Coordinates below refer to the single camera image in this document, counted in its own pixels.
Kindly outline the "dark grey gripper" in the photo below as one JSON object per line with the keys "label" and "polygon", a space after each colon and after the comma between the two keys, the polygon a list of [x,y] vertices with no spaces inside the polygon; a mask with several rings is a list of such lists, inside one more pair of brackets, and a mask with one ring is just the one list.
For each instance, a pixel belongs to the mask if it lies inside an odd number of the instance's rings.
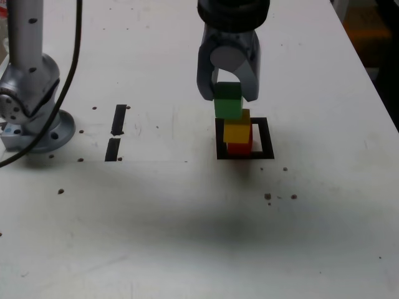
{"label": "dark grey gripper", "polygon": [[257,100],[261,50],[256,31],[225,32],[206,24],[201,45],[211,40],[216,45],[236,44],[242,49],[224,45],[212,51],[211,56],[209,52],[199,50],[196,83],[201,96],[205,100],[213,100],[213,72],[217,67],[234,74],[239,79],[242,95],[247,102]]}

